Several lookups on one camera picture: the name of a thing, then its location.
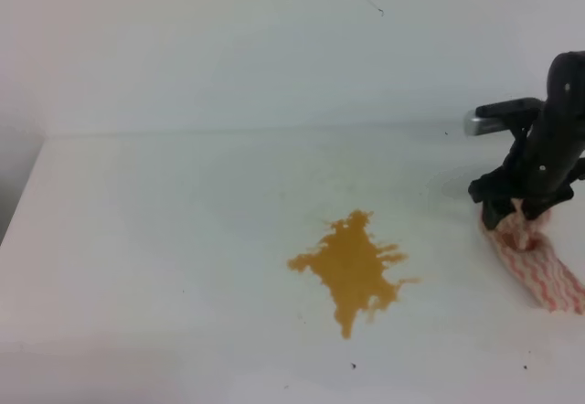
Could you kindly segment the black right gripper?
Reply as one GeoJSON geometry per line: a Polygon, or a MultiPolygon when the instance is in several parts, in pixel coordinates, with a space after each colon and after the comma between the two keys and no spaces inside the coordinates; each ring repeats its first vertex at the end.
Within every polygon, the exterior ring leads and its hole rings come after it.
{"type": "Polygon", "coordinates": [[[554,117],[541,112],[515,137],[501,166],[469,186],[473,202],[483,202],[483,224],[494,230],[511,214],[509,198],[525,198],[521,209],[527,220],[548,211],[552,196],[581,175],[577,168],[584,152],[584,119],[554,117]]]}

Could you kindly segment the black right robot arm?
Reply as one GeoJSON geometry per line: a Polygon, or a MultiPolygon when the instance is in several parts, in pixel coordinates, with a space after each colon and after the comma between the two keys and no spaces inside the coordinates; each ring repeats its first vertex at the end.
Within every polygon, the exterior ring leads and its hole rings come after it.
{"type": "Polygon", "coordinates": [[[493,230],[516,211],[535,220],[574,197],[584,178],[584,53],[555,57],[548,71],[547,98],[520,98],[471,110],[469,136],[509,131],[514,142],[502,165],[471,182],[468,193],[483,206],[484,226],[493,230]]]}

